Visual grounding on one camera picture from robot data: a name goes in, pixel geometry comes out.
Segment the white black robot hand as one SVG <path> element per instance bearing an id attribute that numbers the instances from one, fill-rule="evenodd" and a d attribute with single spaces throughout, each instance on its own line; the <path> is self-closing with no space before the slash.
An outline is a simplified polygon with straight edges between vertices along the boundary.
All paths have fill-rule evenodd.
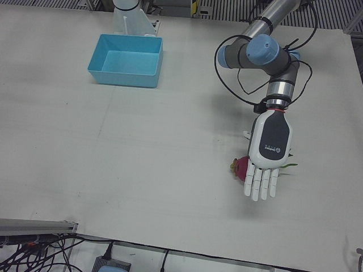
<path id="1" fill-rule="evenodd" d="M 280 168 L 287 162 L 292 140 L 292 127 L 285 111 L 267 109 L 254 121 L 250 144 L 244 195 L 253 201 L 275 197 Z"/>

